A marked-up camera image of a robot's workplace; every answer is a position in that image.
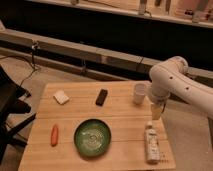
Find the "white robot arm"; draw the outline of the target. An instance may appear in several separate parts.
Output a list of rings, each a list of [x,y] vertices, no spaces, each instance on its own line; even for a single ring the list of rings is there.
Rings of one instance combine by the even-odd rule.
[[[149,71],[152,80],[148,88],[150,101],[163,105],[170,94],[174,94],[213,120],[213,88],[188,78],[187,71],[188,63],[180,56],[153,65]]]

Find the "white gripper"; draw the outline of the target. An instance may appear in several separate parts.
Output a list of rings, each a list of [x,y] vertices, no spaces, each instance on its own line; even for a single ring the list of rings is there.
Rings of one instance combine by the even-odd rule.
[[[157,84],[152,84],[148,88],[148,97],[154,104],[151,105],[152,119],[158,120],[163,112],[163,106],[170,97],[170,92]]]

